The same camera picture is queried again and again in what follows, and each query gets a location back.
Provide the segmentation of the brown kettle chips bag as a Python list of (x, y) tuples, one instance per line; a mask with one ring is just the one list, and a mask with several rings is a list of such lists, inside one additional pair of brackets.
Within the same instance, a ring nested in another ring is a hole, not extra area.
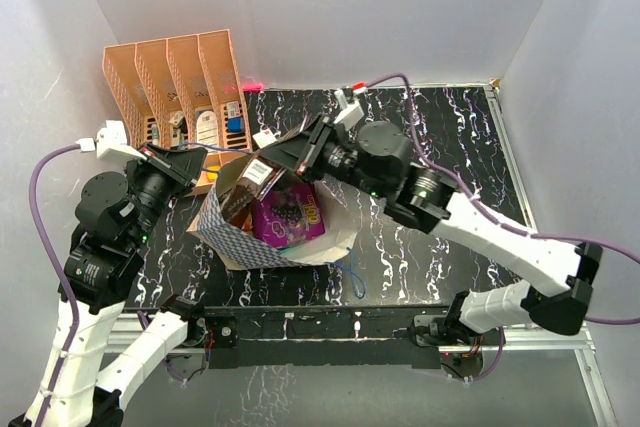
[(216, 194), (221, 215), (231, 223), (251, 206), (263, 200), (285, 173), (283, 167), (257, 154), (239, 157), (222, 167), (218, 174)]

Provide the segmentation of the blue checkered paper bag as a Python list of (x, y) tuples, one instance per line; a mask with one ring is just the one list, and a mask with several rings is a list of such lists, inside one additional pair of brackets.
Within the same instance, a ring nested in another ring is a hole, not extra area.
[[(295, 183), (303, 182), (288, 180), (282, 176), (272, 188), (282, 188)], [(243, 216), (238, 216), (228, 223), (221, 215), (216, 184), (217, 180), (189, 226), (188, 232), (214, 249), (229, 269), (332, 265), (351, 276), (355, 283), (356, 297), (364, 298), (366, 284), (354, 267), (354, 243), (357, 236), (355, 222), (348, 209), (335, 198), (324, 183), (310, 184), (315, 187), (322, 209), (325, 234), (282, 250), (275, 249), (254, 237), (252, 205), (255, 201), (261, 200), (255, 200), (243, 212)]]

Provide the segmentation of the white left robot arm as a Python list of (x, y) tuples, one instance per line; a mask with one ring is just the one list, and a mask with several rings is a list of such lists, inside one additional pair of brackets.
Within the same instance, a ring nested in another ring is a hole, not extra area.
[[(114, 158), (123, 169), (98, 173), (84, 185), (69, 255), (60, 261), (41, 218), (38, 180), (51, 160), (87, 150)], [(119, 426), (137, 390), (171, 351), (204, 339), (202, 305), (174, 295), (123, 353), (108, 366), (102, 364), (112, 329), (144, 265), (140, 250), (168, 204), (196, 186), (206, 156), (203, 148), (167, 150), (150, 143), (101, 147), (86, 139), (36, 164), (29, 207), (59, 280), (58, 319), (36, 396), (11, 425)]]

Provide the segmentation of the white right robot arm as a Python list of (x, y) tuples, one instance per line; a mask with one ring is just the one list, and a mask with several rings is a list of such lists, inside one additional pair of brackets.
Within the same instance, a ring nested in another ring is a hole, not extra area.
[(445, 316), (413, 324), (416, 342), (471, 345), (490, 330), (527, 323), (564, 336), (579, 333), (602, 248), (538, 239), (473, 202), (449, 175), (414, 163), (411, 142), (396, 125), (370, 122), (350, 140), (342, 125), (319, 116), (259, 155), (303, 180), (331, 176), (382, 198), (396, 223), (463, 245), (519, 276), (506, 287), (458, 293)]

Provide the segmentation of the purple snack bag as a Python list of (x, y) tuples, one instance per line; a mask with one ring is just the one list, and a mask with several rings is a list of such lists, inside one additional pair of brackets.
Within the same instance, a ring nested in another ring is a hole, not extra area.
[(272, 188), (252, 205), (254, 237), (278, 249), (287, 249), (325, 234), (322, 209), (315, 187), (295, 183)]

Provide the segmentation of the yellow object in organizer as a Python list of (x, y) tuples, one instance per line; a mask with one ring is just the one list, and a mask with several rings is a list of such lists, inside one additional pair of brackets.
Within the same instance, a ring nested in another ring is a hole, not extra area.
[(219, 171), (220, 171), (220, 166), (219, 165), (212, 165), (209, 167), (206, 167), (204, 169), (205, 173), (206, 173), (206, 178), (208, 182), (215, 182), (218, 178), (219, 175)]

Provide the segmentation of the small white red box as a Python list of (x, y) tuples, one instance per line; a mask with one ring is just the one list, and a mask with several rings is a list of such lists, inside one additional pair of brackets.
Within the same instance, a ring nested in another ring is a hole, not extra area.
[(271, 129), (260, 130), (255, 133), (252, 138), (259, 149), (274, 144), (278, 140), (278, 137)]

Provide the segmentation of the white label bottle in organizer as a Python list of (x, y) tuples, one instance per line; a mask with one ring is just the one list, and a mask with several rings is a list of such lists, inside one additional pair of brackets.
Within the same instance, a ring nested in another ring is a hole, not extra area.
[(219, 146), (219, 130), (216, 114), (211, 110), (202, 110), (196, 120), (196, 141), (201, 144)]

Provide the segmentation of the white tube in organizer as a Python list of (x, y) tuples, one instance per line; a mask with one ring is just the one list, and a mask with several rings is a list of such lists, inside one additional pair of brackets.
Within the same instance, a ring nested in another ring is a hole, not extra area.
[(151, 124), (151, 143), (155, 146), (160, 145), (160, 131), (156, 123)]

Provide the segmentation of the blue item in organizer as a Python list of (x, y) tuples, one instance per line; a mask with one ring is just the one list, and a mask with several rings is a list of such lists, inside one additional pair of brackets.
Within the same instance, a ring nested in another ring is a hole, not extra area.
[(230, 134), (244, 134), (245, 130), (245, 121), (243, 117), (233, 117), (228, 120), (227, 131)]

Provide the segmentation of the orange plastic file organizer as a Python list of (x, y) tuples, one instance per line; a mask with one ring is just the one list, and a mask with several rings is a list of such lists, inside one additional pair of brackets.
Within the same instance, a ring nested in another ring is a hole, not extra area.
[[(219, 146), (206, 145), (204, 169), (220, 168), (252, 150), (248, 105), (228, 29), (118, 44), (104, 49), (102, 70), (134, 146), (151, 143), (151, 124), (160, 147), (195, 148), (196, 120), (202, 110), (217, 117)], [(227, 122), (243, 117), (244, 134), (230, 134)], [(203, 171), (195, 195), (207, 193)]]

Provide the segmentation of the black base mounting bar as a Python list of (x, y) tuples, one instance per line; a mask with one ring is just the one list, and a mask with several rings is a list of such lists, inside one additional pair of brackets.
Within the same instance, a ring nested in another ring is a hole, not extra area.
[(210, 367), (384, 366), (438, 369), (453, 352), (477, 353), (470, 339), (438, 340), (429, 306), (208, 307)]

